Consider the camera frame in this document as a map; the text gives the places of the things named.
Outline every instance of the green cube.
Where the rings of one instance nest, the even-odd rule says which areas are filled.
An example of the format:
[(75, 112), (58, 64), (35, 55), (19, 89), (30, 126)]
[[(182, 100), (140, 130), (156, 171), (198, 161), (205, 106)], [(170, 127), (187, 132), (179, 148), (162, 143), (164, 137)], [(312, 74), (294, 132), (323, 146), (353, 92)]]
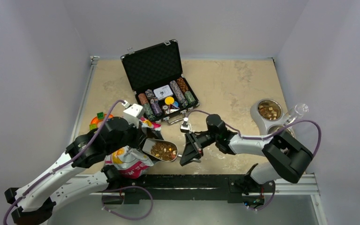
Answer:
[(99, 119), (99, 120), (104, 119), (104, 112), (97, 113), (97, 119)]
[(93, 130), (97, 128), (97, 124), (90, 124), (89, 125), (89, 130)]

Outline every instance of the poker chip case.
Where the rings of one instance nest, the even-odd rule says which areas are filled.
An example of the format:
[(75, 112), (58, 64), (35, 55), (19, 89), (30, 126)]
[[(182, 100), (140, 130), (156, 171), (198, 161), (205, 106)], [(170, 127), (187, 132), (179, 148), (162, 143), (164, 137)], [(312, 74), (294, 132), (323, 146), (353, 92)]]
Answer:
[[(177, 40), (173, 39), (170, 41), (165, 41), (158, 45), (144, 48), (135, 52), (131, 51), (131, 48), (128, 49), (128, 51), (129, 53), (122, 55), (120, 59), (138, 104), (148, 108), (148, 105), (141, 103), (139, 95), (143, 96), (145, 93), (150, 94), (151, 90), (159, 89), (165, 85), (169, 85), (171, 87), (171, 91), (173, 92), (172, 97), (177, 103), (179, 103), (179, 110), (175, 112), (166, 114), (165, 111), (162, 110), (162, 115), (154, 115), (154, 117), (148, 117), (146, 112), (144, 115), (145, 118), (148, 118), (149, 120), (157, 123), (160, 123), (164, 120), (169, 125), (171, 125), (182, 121), (182, 118), (174, 121), (171, 121), (171, 118), (181, 114), (182, 117), (184, 117), (187, 111), (190, 111), (199, 106), (200, 102), (197, 96), (188, 84), (186, 78), (183, 76), (183, 68), (181, 66), (179, 45)], [(188, 93), (183, 94), (187, 96), (187, 99), (189, 99), (189, 96), (192, 95), (192, 97), (194, 97), (192, 101), (186, 101), (186, 103), (184, 103), (184, 99), (182, 99), (181, 95), (178, 93), (179, 88), (177, 87), (173, 89), (172, 81), (181, 80), (179, 78), (184, 80), (182, 83), (183, 86), (181, 86), (181, 90), (184, 90), (185, 88), (184, 83), (187, 85), (186, 89), (188, 90)], [(152, 104), (154, 104), (154, 107), (156, 107), (155, 105), (157, 103), (160, 109), (162, 109), (162, 107), (166, 105), (165, 99), (158, 100), (158, 98), (155, 98), (155, 100), (151, 100), (150, 97), (151, 96), (148, 97), (148, 103), (150, 107)]]

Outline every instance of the table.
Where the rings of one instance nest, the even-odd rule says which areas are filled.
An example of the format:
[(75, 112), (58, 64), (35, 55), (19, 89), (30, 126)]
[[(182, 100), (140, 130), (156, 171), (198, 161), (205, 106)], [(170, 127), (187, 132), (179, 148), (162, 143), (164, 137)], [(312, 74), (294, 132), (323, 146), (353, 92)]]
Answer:
[[(258, 100), (272, 98), (286, 110), (285, 100), (275, 71), (274, 63), (267, 60), (182, 60), (183, 74), (200, 100), (198, 107), (216, 113), (244, 135), (259, 135), (257, 125), (250, 117), (249, 109)], [(128, 78), (120, 60), (99, 60), (89, 87), (79, 134), (89, 131), (90, 121), (98, 112), (107, 112), (118, 99), (136, 103)], [(123, 107), (118, 105), (112, 114), (122, 116)], [(206, 130), (206, 115), (195, 112), (190, 115), (194, 131)], [(180, 124), (169, 126), (162, 122), (165, 140), (175, 143), (180, 151), (184, 148), (184, 134)], [(204, 149), (201, 163), (180, 166), (159, 162), (150, 168), (150, 174), (236, 174), (246, 173), (255, 163), (266, 162), (261, 156), (225, 155), (214, 145)], [(84, 174), (99, 171), (103, 162), (85, 170)]]

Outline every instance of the case lid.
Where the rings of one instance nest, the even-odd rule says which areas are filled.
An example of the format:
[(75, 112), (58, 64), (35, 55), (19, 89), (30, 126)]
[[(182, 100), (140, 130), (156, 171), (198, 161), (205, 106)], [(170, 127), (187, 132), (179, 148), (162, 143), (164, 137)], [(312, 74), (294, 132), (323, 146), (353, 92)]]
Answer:
[(183, 73), (177, 40), (121, 56), (132, 90), (144, 91), (156, 82)]

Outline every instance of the gray wall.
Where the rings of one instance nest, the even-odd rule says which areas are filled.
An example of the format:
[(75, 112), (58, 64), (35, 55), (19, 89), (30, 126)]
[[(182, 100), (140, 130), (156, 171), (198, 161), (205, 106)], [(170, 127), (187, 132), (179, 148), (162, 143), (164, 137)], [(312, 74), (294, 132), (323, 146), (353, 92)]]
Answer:
[(90, 53), (119, 57), (164, 40), (187, 58), (278, 54), (308, 0), (64, 0)]
[(62, 0), (0, 0), (0, 224), (68, 144), (89, 60)]
[[(277, 57), (277, 71), (287, 105), (308, 103), (308, 118), (322, 126), (310, 170), (329, 223), (360, 224), (360, 0), (310, 0)], [(300, 138), (315, 145), (314, 138)]]

